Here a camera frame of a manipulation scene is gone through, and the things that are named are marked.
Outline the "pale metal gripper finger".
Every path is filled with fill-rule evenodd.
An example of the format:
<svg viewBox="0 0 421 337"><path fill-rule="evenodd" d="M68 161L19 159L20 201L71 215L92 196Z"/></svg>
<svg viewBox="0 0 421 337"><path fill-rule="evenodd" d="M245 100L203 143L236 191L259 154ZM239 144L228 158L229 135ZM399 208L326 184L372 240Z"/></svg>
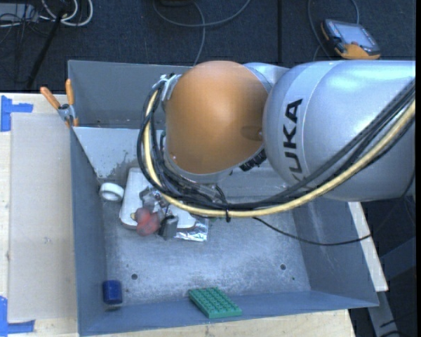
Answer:
<svg viewBox="0 0 421 337"><path fill-rule="evenodd" d="M158 217L166 217L168 215L169 203L161 200L153 200L149 203L151 214L157 214Z"/></svg>
<svg viewBox="0 0 421 337"><path fill-rule="evenodd" d="M159 191L154 187L146 187L139 193L143 205L155 205L159 199Z"/></svg>

